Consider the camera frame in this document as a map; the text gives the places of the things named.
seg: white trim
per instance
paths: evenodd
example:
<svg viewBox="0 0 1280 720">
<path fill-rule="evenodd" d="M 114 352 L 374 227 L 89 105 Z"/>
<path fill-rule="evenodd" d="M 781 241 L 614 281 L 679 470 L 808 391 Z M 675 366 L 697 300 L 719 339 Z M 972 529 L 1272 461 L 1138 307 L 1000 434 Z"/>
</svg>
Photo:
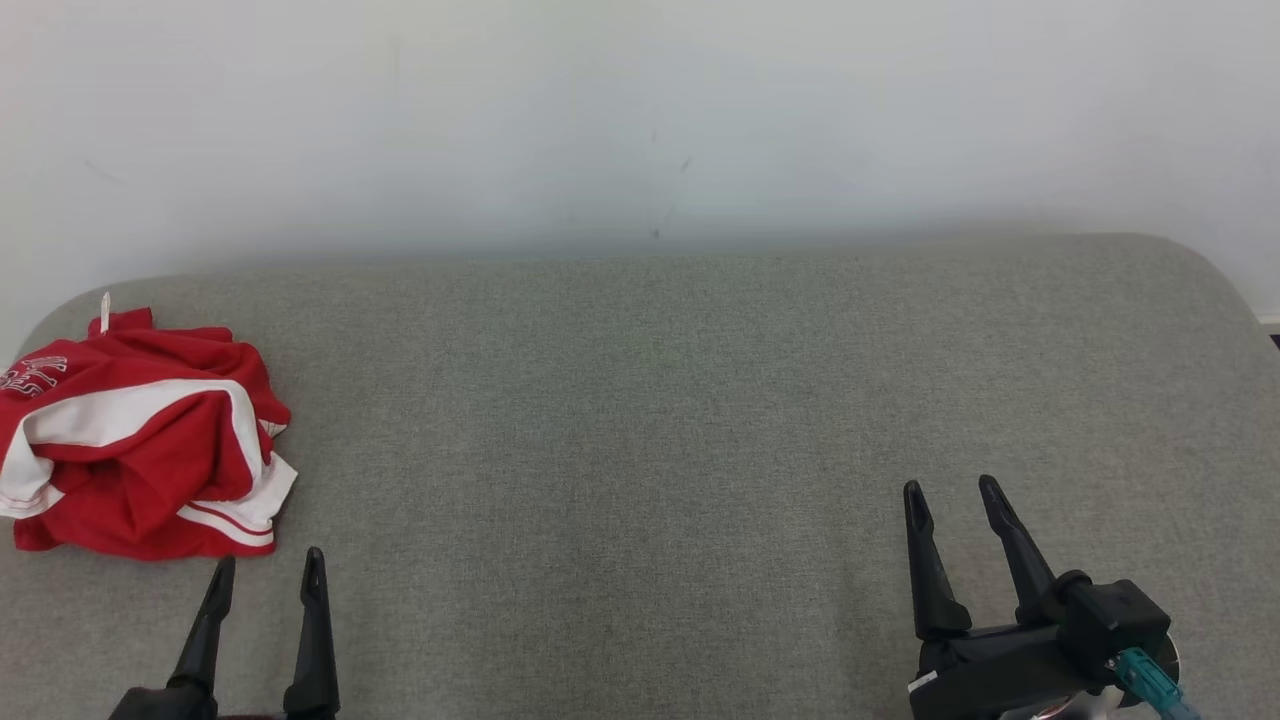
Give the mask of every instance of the white trim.
<svg viewBox="0 0 1280 720">
<path fill-rule="evenodd" d="M 293 480 L 298 478 L 298 471 L 289 466 L 276 454 L 271 454 L 271 464 L 262 473 L 262 480 L 253 486 L 253 489 L 239 500 L 209 501 L 196 500 L 191 505 L 215 510 L 236 520 L 250 530 L 270 530 L 271 518 L 280 511 L 284 498 L 293 488 Z"/>
<path fill-rule="evenodd" d="M 283 433 L 284 428 L 288 428 L 288 425 L 282 425 L 279 423 L 273 423 L 270 420 L 259 420 L 257 424 L 262 425 L 262 429 L 266 430 L 266 434 L 271 437 Z"/>
<path fill-rule="evenodd" d="M 49 484 L 52 461 L 36 457 L 31 446 L 104 447 L 136 434 L 174 402 L 202 392 L 225 392 L 230 397 L 232 429 L 253 483 L 252 495 L 265 466 L 248 392 L 234 380 L 168 379 L 78 395 L 31 411 L 18 423 L 0 464 L 0 516 L 31 518 L 61 498 L 61 493 Z"/>
<path fill-rule="evenodd" d="M 275 533 L 268 533 L 265 536 L 255 536 L 246 533 L 244 530 L 236 527 L 234 523 L 225 518 L 219 518 L 212 512 L 205 512 L 204 510 L 192 507 L 189 505 L 183 505 L 178 509 L 178 516 L 183 520 L 189 520 L 200 525 L 206 525 L 218 530 L 219 533 L 227 536 L 232 541 L 247 546 L 247 547 L 266 547 L 275 542 Z"/>
</svg>

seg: wall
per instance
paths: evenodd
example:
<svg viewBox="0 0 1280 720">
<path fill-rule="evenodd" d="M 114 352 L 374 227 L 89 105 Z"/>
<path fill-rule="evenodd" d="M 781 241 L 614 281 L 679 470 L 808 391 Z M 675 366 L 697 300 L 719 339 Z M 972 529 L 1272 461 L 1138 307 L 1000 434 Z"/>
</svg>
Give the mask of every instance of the wall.
<svg viewBox="0 0 1280 720">
<path fill-rule="evenodd" d="M 1211 5 L 0 0 L 0 355 L 177 270 L 951 228 L 1167 234 L 1280 314 L 1280 5 Z"/>
</svg>

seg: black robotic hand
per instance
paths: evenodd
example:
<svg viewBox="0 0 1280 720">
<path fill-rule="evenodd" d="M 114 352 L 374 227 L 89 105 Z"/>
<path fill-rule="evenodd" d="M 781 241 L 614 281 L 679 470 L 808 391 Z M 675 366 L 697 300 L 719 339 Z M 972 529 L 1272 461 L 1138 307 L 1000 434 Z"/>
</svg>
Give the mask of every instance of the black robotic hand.
<svg viewBox="0 0 1280 720">
<path fill-rule="evenodd" d="M 1147 685 L 1128 687 L 1117 673 L 1117 662 L 1138 651 L 1155 659 L 1156 673 L 1179 692 L 1169 615 L 1129 580 L 1094 585 L 1079 570 L 1055 577 L 1000 483 L 983 475 L 978 489 L 1005 546 L 1018 609 L 1015 625 L 975 630 L 933 544 L 924 492 L 915 482 L 902 488 L 915 637 L 923 643 L 920 670 L 908 688 L 915 719 L 1106 717 L 1140 702 L 1139 694 L 1152 698 Z"/>
<path fill-rule="evenodd" d="M 205 601 L 178 657 L 178 666 L 164 689 L 133 688 L 124 693 L 109 720 L 215 720 L 214 670 L 218 665 L 218 635 L 232 607 L 236 559 L 224 557 L 214 570 Z M 283 715 L 288 720 L 334 720 L 338 703 L 338 670 L 333 655 L 333 625 L 329 618 L 329 583 L 324 553 L 307 551 L 302 571 L 302 638 L 293 684 L 284 691 Z"/>
</svg>

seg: gray couch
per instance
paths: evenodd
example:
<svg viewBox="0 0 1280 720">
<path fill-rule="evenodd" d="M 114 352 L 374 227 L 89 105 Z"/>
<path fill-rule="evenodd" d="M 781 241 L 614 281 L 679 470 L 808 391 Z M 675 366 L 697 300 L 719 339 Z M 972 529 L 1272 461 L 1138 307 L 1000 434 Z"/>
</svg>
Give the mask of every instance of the gray couch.
<svg viewBox="0 0 1280 720">
<path fill-rule="evenodd" d="M 239 566 L 223 712 L 279 707 L 314 543 L 342 717 L 906 719 L 902 483 L 992 625 L 1015 600 L 991 473 L 1055 570 L 1170 611 L 1207 716 L 1276 714 L 1280 354 L 1171 242 L 110 291 L 163 327 L 233 328 L 294 411 L 279 450 L 300 479 L 276 553 Z M 83 337 L 99 297 L 27 350 Z M 0 548 L 0 714 L 105 717 L 163 683 L 212 565 Z"/>
</svg>

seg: cable connector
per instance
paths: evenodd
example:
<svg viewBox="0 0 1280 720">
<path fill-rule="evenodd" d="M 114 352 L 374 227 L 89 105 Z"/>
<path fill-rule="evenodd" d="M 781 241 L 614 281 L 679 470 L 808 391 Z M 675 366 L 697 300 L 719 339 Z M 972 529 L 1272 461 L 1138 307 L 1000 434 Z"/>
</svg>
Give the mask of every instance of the cable connector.
<svg viewBox="0 0 1280 720">
<path fill-rule="evenodd" d="M 1130 647 L 1120 652 L 1115 670 L 1124 687 L 1153 707 L 1160 720 L 1203 720 L 1196 708 L 1183 702 L 1183 689 L 1178 683 L 1142 648 Z"/>
</svg>

